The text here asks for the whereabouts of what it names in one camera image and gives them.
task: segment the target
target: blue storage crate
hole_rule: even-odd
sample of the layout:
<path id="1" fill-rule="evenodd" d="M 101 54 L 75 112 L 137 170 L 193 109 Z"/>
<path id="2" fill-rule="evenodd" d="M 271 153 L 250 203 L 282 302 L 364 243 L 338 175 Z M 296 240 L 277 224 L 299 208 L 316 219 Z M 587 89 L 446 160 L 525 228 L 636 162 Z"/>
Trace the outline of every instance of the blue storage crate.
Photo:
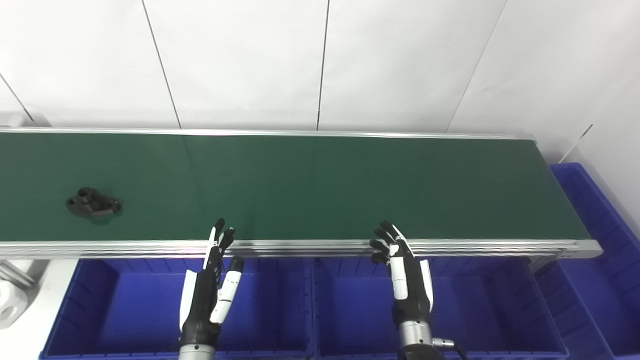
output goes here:
<path id="1" fill-rule="evenodd" d="M 310 356 L 311 266 L 246 259 L 216 358 Z M 80 260 L 40 358 L 176 359 L 184 273 L 201 268 L 202 259 Z"/>
<path id="2" fill-rule="evenodd" d="M 640 243 L 580 164 L 551 169 L 604 250 L 536 274 L 570 359 L 640 360 Z"/>
<path id="3" fill-rule="evenodd" d="M 524 258 L 432 258 L 432 333 L 469 359 L 568 355 Z M 315 260 L 316 359 L 395 359 L 387 269 L 368 258 Z M 445 352 L 448 359 L 458 359 Z"/>

